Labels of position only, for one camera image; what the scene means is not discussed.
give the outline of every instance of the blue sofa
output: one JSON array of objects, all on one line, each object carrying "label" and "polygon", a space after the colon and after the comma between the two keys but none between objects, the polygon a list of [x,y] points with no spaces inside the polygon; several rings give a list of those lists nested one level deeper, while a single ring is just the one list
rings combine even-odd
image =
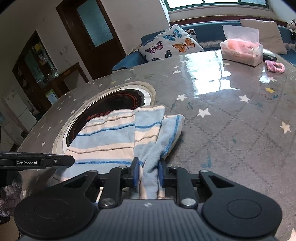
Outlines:
[{"label": "blue sofa", "polygon": [[[197,35],[198,43],[203,47],[204,51],[220,49],[220,43],[226,40],[223,25],[237,25],[241,26],[240,21],[214,21],[195,23],[181,26],[184,30],[194,29]],[[283,42],[286,44],[288,55],[281,55],[284,59],[296,64],[296,51],[294,42],[291,40],[290,30],[287,27],[278,26]],[[141,42],[145,43],[149,39],[155,37],[161,31],[152,33],[141,38]],[[113,71],[128,69],[140,64],[147,63],[140,52],[136,51],[127,55],[123,60],[116,64]]]}]

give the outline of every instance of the tissue box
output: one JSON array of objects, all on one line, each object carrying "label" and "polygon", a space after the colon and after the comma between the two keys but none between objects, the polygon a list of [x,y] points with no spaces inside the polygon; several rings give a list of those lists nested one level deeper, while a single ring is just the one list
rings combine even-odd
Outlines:
[{"label": "tissue box", "polygon": [[263,62],[258,29],[230,25],[223,29],[227,40],[220,43],[222,58],[254,67]]}]

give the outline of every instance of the orange butterfly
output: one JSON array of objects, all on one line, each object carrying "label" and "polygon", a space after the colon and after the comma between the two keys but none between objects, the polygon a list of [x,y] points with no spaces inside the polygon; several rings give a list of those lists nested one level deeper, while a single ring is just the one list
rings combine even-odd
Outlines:
[{"label": "orange butterfly", "polygon": [[192,43],[190,38],[185,39],[185,43],[182,44],[173,44],[172,45],[174,48],[178,49],[179,52],[185,53],[187,49],[189,48],[195,48],[195,44]]}]

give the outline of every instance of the wooden door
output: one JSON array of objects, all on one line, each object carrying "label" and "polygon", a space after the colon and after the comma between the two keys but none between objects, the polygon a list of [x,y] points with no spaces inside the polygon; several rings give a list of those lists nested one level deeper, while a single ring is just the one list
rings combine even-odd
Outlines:
[{"label": "wooden door", "polygon": [[100,0],[64,0],[57,11],[92,78],[109,75],[125,52]]}]

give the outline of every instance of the metal screw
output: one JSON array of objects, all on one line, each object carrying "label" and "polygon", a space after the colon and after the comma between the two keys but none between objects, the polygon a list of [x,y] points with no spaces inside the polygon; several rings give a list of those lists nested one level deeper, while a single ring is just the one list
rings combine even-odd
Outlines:
[{"label": "metal screw", "polygon": [[196,204],[196,201],[192,198],[185,198],[181,201],[181,203],[187,207],[193,206]]},{"label": "metal screw", "polygon": [[102,201],[101,201],[101,204],[108,207],[108,206],[112,206],[115,204],[115,201],[114,199],[112,198],[104,198]]}]

